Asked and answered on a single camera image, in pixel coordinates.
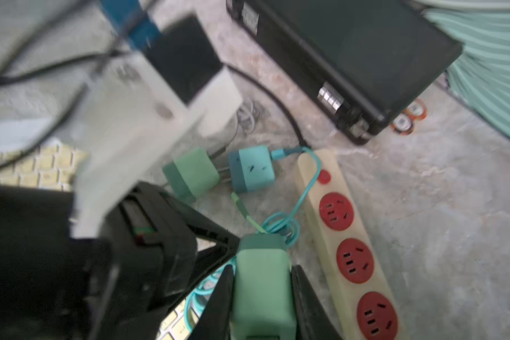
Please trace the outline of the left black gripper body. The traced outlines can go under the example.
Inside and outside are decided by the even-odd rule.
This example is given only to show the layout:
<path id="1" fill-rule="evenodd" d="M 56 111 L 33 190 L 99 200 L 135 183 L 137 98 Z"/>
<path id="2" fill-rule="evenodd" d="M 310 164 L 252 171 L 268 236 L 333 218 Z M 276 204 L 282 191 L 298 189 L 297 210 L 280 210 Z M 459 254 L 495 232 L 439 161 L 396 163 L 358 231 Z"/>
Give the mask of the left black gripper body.
<path id="1" fill-rule="evenodd" d="M 0 339 L 155 339 L 164 318 L 239 246 L 147 182 L 95 237 L 76 239 L 74 198 L 0 186 Z"/>

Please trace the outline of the light green charger plug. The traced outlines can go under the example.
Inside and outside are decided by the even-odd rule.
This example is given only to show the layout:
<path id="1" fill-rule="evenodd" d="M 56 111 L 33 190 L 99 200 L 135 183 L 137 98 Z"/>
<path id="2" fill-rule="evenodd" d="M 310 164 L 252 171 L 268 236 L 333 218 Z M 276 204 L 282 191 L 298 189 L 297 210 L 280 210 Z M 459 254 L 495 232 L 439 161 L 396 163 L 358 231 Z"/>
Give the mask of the light green charger plug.
<path id="1" fill-rule="evenodd" d="M 174 195 L 186 203 L 195 202 L 220 180 L 208 153 L 200 147 L 171 161 L 162 171 Z"/>

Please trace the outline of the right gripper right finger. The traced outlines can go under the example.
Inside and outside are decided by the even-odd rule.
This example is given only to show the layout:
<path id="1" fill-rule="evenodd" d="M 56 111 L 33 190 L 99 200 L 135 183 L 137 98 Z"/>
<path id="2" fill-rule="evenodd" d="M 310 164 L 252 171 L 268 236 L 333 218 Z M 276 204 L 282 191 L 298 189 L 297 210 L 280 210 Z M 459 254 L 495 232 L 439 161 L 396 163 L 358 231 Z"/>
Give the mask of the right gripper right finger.
<path id="1" fill-rule="evenodd" d="M 297 318 L 297 340 L 343 340 L 335 329 L 303 268 L 291 269 L 293 302 Z"/>

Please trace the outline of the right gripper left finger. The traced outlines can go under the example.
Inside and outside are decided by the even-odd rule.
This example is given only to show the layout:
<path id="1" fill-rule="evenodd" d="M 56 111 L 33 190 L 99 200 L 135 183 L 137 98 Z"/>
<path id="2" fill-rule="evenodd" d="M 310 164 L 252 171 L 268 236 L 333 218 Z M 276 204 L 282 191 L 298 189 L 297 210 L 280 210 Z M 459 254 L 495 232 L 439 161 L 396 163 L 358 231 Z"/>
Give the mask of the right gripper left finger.
<path id="1" fill-rule="evenodd" d="M 186 299 L 186 327 L 190 331 L 188 339 L 231 339 L 230 316 L 232 297 L 235 284 L 235 267 L 226 265 L 220 272 L 220 277 L 214 286 L 204 311 L 193 326 L 189 321 L 188 311 L 198 295 L 199 286 Z"/>

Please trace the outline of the teal charger plug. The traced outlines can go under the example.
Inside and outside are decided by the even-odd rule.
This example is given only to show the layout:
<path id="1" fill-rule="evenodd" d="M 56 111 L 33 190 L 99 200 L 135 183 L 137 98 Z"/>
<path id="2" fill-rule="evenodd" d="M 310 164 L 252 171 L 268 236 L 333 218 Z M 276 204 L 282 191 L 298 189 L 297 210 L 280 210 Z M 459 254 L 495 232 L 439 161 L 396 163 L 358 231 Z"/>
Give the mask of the teal charger plug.
<path id="1" fill-rule="evenodd" d="M 233 191 L 236 194 L 257 191 L 276 181 L 271 153 L 264 145 L 230 152 L 228 164 Z"/>

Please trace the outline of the yellow wireless keyboard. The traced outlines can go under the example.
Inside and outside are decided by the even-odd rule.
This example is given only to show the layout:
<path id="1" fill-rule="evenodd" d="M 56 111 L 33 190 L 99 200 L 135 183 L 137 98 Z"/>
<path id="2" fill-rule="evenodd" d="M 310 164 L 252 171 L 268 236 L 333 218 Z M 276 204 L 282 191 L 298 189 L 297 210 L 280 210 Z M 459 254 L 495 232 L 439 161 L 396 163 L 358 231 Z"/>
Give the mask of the yellow wireless keyboard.
<path id="1" fill-rule="evenodd" d="M 76 147 L 52 143 L 1 169 L 0 185 L 70 192 L 77 167 L 88 156 L 89 153 Z"/>
<path id="2" fill-rule="evenodd" d="M 189 338 L 191 332 L 184 319 L 184 310 L 186 301 L 181 302 L 172 312 L 170 312 L 161 322 L 158 329 L 158 340 L 185 340 Z"/>

